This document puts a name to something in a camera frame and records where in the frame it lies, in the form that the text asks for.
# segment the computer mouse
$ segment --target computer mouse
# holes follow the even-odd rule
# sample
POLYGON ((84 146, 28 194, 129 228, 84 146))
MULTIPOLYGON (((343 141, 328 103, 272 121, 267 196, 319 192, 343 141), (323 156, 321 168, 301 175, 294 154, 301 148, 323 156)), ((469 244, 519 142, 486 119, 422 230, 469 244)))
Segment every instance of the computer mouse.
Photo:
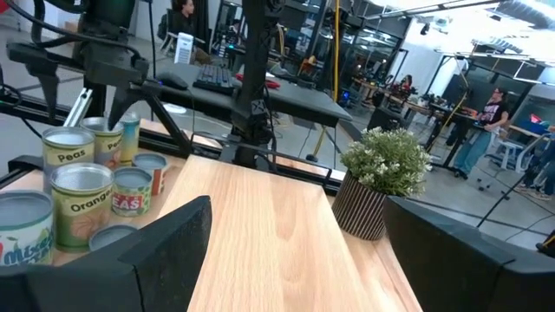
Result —
POLYGON ((156 77, 156 79, 163 86, 166 86, 166 87, 176 88, 178 90, 183 90, 183 91, 189 88, 189 85, 176 74, 161 73, 156 77))

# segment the jeans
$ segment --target jeans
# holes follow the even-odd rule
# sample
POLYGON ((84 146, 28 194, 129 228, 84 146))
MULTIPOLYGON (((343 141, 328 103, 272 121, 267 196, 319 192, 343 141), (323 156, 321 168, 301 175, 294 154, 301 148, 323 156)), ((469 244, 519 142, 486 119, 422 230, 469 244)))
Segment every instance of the jeans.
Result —
MULTIPOLYGON (((549 166, 545 169, 544 175, 547 177, 545 180, 544 192, 545 195, 553 195, 555 192, 555 142, 552 142, 549 147, 544 151, 544 153, 539 157, 539 159, 534 158, 530 166, 538 166, 538 168, 544 168, 548 163, 549 166)), ((526 175, 524 184, 526 187, 532 187, 534 180, 538 177, 538 174, 526 175)))
POLYGON ((469 175, 480 157, 486 153, 491 139, 492 133, 482 131, 478 134, 478 138, 476 138, 474 143, 470 142, 471 139, 467 140, 454 159, 454 168, 469 175))

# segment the soup can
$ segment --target soup can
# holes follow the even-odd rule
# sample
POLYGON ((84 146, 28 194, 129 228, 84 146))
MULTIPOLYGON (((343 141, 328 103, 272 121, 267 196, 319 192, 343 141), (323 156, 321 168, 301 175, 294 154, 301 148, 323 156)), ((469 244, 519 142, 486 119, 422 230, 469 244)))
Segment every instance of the soup can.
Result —
POLYGON ((136 113, 125 113, 120 123, 123 125, 120 165, 131 166, 133 156, 139 151, 140 117, 136 113))
POLYGON ((52 264, 53 211, 45 193, 0 193, 0 267, 52 264))
POLYGON ((43 190, 50 194, 50 175, 56 168, 95 160, 95 136, 79 127, 50 128, 42 133, 42 158, 43 190))
POLYGON ((77 163, 57 168, 51 183, 56 248, 87 251, 88 240, 110 219, 114 173, 102 165, 77 163))
POLYGON ((114 172, 112 210, 118 216, 137 217, 148 212, 153 190, 153 177, 135 168, 120 168, 114 172))
POLYGON ((133 157, 133 166, 146 170, 153 176, 153 195, 164 191, 168 163, 166 157, 157 153, 138 153, 133 157))
POLYGON ((81 122, 81 127, 95 134, 95 163, 115 170, 120 165, 123 125, 118 122, 109 131, 106 118, 90 117, 81 122))

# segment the green leaves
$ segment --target green leaves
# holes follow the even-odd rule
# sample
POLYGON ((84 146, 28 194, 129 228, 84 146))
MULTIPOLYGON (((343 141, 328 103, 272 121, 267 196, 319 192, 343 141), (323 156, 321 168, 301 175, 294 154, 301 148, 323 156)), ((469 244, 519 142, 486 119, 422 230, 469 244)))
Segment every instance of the green leaves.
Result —
POLYGON ((405 129, 364 131, 360 142, 352 143, 341 156, 361 184, 397 196, 423 193, 429 160, 417 139, 405 129))

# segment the can label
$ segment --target can label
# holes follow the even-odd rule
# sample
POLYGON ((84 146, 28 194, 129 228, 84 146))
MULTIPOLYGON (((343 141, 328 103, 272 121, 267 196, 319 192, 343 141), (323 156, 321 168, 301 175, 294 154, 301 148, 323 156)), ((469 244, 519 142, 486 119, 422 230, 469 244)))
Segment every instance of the can label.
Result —
POLYGON ((0 267, 21 264, 52 264, 52 215, 38 224, 0 231, 0 267))
POLYGON ((112 197, 112 186, 86 195, 54 187, 56 247, 66 252, 87 251, 88 240, 108 224, 112 197))
POLYGON ((133 156, 139 151, 139 132, 139 123, 124 125, 120 156, 122 166, 131 166, 133 156))
POLYGON ((43 145, 43 180, 42 189, 45 193, 51 193, 50 174, 58 167, 76 163, 91 163, 95 160, 95 143, 79 146, 73 149, 62 149, 55 146, 43 145))
POLYGON ((112 210, 122 217, 137 217, 148 212, 152 187, 144 186, 129 189, 118 185, 114 186, 112 210))
POLYGON ((95 138, 95 163, 114 170, 120 164, 121 134, 97 135, 95 138))
POLYGON ((156 169, 148 172, 153 176, 153 195, 160 195, 164 191, 167 169, 156 169))
POLYGON ((44 152, 46 155, 46 161, 50 166, 58 167, 74 162, 86 162, 91 159, 93 152, 95 151, 95 146, 93 144, 88 144, 76 149, 59 149, 52 146, 45 146, 44 152))

